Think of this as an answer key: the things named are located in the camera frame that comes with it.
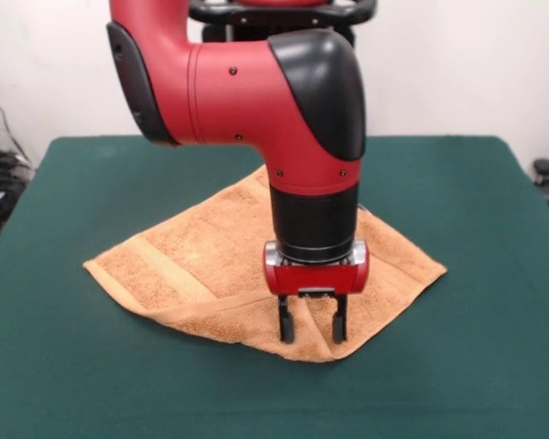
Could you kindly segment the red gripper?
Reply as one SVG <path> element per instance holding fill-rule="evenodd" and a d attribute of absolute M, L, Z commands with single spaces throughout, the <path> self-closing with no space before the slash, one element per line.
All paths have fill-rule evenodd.
<path fill-rule="evenodd" d="M 287 260 L 276 241 L 264 245 L 264 277 L 269 291 L 278 296 L 279 333 L 282 342 L 295 341 L 295 325 L 288 309 L 287 295 L 339 294 L 334 298 L 337 309 L 332 317 L 335 343 L 347 340 L 346 294 L 363 291 L 370 272 L 367 242 L 353 242 L 346 258 L 327 264 L 302 264 Z"/>

